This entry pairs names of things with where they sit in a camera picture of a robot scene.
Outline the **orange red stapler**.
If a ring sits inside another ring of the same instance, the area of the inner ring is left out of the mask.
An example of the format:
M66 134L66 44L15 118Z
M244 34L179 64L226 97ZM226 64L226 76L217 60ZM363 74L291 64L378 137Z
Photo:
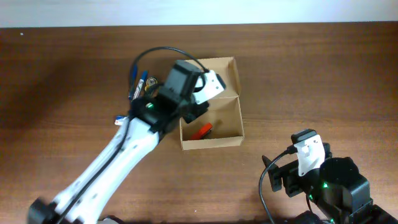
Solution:
M212 129L213 129L213 125L211 123L206 123L197 132L192 134L190 140L192 140L192 141L201 140L206 135L208 135L211 132Z

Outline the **brown cardboard box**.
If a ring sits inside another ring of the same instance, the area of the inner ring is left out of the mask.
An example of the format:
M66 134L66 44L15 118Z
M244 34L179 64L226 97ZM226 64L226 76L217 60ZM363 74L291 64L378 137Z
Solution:
M205 67L219 74L226 89L210 99L208 111L187 124L180 120L180 141L182 149L206 149L240 146L244 139L243 119L240 105L241 84L234 57L203 58ZM211 131L203 138L193 140L192 136L206 124L212 124Z

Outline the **blue white staples box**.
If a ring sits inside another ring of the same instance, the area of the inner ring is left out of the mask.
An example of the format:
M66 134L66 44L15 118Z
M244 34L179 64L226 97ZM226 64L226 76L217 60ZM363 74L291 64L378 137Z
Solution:
M124 122L124 120L127 118L127 116L121 116L121 115L119 115L119 116L116 116L115 117L115 120L114 120L114 124L116 125L116 126L122 126L123 125L123 122Z

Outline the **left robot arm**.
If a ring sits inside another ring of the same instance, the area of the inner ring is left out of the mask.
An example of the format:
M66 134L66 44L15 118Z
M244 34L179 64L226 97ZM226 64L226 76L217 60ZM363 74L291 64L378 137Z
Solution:
M129 116L104 151L84 173L52 202L36 199L27 213L28 223L97 223L100 215L130 171L153 151L181 117L211 98L215 71L201 71L176 61L155 96L131 102Z

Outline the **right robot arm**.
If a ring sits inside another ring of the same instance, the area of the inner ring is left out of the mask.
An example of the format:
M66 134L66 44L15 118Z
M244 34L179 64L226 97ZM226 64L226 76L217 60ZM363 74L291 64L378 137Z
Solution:
M299 176L299 162L290 162L282 167L274 160L262 156L265 169L259 180L259 195L262 181L268 174L274 192L285 189L289 197L304 193L307 203L314 203L328 218L326 223L397 223L397 219L378 205L373 204L370 184L359 173L350 157L333 157L330 145L323 144L325 161L318 169Z

